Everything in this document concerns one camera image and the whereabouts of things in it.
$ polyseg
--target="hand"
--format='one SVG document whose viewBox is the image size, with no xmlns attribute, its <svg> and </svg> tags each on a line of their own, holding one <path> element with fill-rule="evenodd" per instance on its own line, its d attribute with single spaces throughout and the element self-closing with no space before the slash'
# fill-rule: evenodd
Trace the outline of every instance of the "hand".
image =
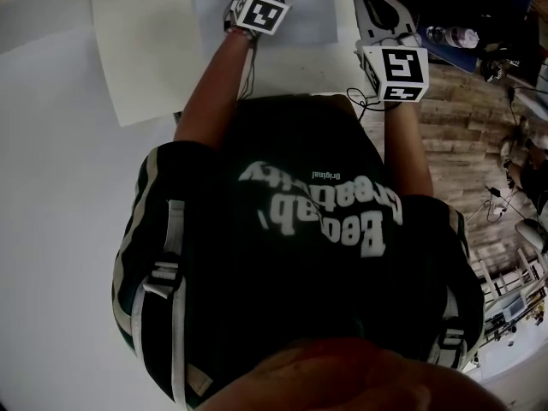
<svg viewBox="0 0 548 411">
<path fill-rule="evenodd" d="M 198 411 L 456 411 L 469 403 L 485 411 L 505 409 L 458 372 L 347 338 L 296 343 Z"/>
<path fill-rule="evenodd" d="M 234 17 L 234 5 L 238 2 L 238 0 L 231 0 L 230 4 L 227 6 L 226 10 L 224 11 L 224 31 L 226 33 L 232 33 L 232 32 L 240 32 L 245 33 L 247 37 L 251 40 L 252 45 L 256 44 L 259 40 L 261 32 L 256 32 L 251 29 L 246 29 L 245 27 L 239 27 L 235 23 L 235 17 Z"/>
</svg>

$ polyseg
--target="dark green t-shirt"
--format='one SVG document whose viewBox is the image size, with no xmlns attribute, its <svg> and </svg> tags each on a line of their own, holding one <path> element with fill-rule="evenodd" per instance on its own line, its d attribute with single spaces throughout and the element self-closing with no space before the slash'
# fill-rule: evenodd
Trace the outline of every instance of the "dark green t-shirt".
<svg viewBox="0 0 548 411">
<path fill-rule="evenodd" d="M 138 188 L 153 183 L 150 205 L 119 254 L 138 276 L 114 285 L 115 312 L 118 301 L 130 310 L 132 284 L 161 254 L 166 200 L 184 201 L 186 359 L 213 381 L 202 397 L 188 391 L 193 404 L 299 339 L 362 337 L 427 360 L 453 283 L 458 301 L 468 291 L 469 310 L 483 308 L 462 215 L 432 198 L 400 200 L 345 98 L 247 101 L 219 153 L 188 142 L 155 151 L 158 174 L 141 170 Z"/>
</svg>

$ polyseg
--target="white table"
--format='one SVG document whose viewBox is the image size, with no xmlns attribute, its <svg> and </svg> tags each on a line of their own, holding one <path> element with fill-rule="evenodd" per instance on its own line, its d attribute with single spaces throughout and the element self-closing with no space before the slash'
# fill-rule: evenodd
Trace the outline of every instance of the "white table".
<svg viewBox="0 0 548 411">
<path fill-rule="evenodd" d="M 259 49 L 253 97 L 345 92 L 350 87 L 372 93 L 354 54 L 360 39 L 354 2 L 334 2 L 338 42 Z M 92 0 L 92 5 L 104 75 L 120 124 L 182 110 L 209 61 L 194 0 Z"/>
</svg>

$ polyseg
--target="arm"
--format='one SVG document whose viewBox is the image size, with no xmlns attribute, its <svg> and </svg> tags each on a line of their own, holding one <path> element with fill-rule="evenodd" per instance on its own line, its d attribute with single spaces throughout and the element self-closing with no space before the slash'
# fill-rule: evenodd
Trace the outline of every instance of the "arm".
<svg viewBox="0 0 548 411">
<path fill-rule="evenodd" d="M 546 160 L 545 150 L 536 146 L 532 141 L 528 144 L 527 150 L 529 151 L 529 153 L 531 154 L 531 158 L 533 159 L 534 168 L 540 169 L 540 166 Z"/>
<path fill-rule="evenodd" d="M 385 164 L 400 196 L 433 196 L 434 186 L 420 136 L 416 107 L 402 103 L 386 111 L 384 119 Z"/>
<path fill-rule="evenodd" d="M 249 45 L 245 34 L 229 33 L 182 112 L 174 141 L 220 147 L 234 115 Z"/>
</svg>

